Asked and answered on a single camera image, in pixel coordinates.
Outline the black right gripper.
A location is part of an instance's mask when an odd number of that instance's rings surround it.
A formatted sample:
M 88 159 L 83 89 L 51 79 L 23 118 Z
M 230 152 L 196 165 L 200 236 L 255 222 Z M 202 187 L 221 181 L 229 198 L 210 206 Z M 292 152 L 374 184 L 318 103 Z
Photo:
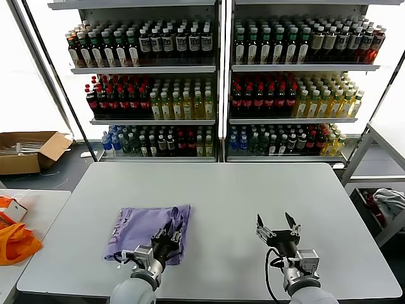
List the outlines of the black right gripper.
M 280 255 L 295 255 L 301 239 L 301 225 L 297 224 L 287 212 L 285 212 L 285 218 L 290 230 L 271 231 L 264 225 L 261 216 L 257 214 L 256 234 L 260 239 L 267 239 L 266 244 L 276 248 Z

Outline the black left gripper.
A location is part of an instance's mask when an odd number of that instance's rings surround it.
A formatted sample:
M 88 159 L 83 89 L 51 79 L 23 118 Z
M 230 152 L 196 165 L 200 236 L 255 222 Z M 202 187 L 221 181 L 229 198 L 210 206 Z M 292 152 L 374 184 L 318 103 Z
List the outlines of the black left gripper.
M 181 254 L 180 242 L 183 224 L 179 224 L 174 230 L 173 236 L 170 237 L 172 225 L 172 221 L 167 222 L 151 239 L 153 257 L 161 263 L 167 263 Z

